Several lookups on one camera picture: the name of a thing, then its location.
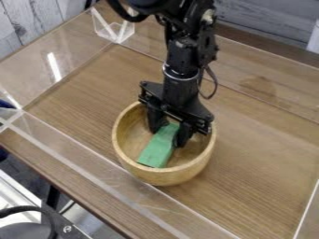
green sponge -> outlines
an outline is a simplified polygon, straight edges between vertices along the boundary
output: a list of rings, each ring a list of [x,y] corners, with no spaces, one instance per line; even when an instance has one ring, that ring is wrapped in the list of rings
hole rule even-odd
[[[152,168],[164,168],[173,154],[173,138],[178,131],[174,123],[162,126],[153,135],[137,163]]]

wooden table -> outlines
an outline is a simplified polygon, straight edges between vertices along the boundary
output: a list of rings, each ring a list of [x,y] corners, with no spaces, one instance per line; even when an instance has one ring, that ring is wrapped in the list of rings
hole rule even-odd
[[[105,5],[98,10],[109,12]],[[84,14],[76,22],[85,28],[90,18]],[[153,21],[142,23],[124,46],[104,48],[25,106],[30,115],[116,164],[112,126],[137,99],[138,82],[161,80],[160,38]],[[216,115],[216,151],[192,181],[160,190],[241,238],[292,238],[319,178],[319,69],[225,38],[217,41],[221,52],[213,66],[222,86],[204,102]],[[122,234],[173,238],[13,130],[1,133],[0,142]],[[102,163],[81,163],[81,157],[74,154],[70,160],[102,177]]]

screw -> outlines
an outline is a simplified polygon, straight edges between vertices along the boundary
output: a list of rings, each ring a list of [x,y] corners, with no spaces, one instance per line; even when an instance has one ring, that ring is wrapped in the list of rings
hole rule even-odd
[[[65,226],[64,233],[70,233],[70,232],[72,232],[72,226]]]
[[[166,109],[168,109],[166,105],[162,105],[160,108],[162,111],[166,111]]]

black cable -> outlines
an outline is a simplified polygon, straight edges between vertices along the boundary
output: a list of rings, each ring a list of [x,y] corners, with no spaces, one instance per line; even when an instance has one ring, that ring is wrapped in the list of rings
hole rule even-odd
[[[138,14],[136,16],[130,16],[125,11],[124,7],[121,6],[118,0],[105,0],[105,1],[113,8],[113,10],[117,12],[117,14],[121,16],[121,18],[125,19],[126,21],[141,22],[146,19],[148,15]]]
[[[200,94],[200,96],[205,100],[210,100],[214,97],[214,95],[216,95],[216,90],[217,90],[218,82],[217,82],[216,74],[214,74],[214,72],[213,72],[213,70],[212,70],[212,68],[209,66],[205,67],[205,72],[209,75],[210,79],[206,79],[206,78],[204,78],[204,79],[206,79],[206,80],[209,80],[209,81],[212,81],[214,83],[214,90],[213,90],[213,92],[209,95],[204,95],[202,92],[198,89],[198,94]]]
[[[50,233],[49,233],[46,239],[53,239],[54,234],[56,234],[54,233],[56,225],[54,225],[54,221],[53,221],[53,218],[52,218],[49,212],[44,208],[40,208],[36,206],[28,206],[28,205],[6,208],[6,209],[0,210],[0,218],[5,218],[9,215],[22,213],[22,212],[29,212],[29,211],[40,212],[46,216],[48,222],[49,222],[49,228],[50,228]]]

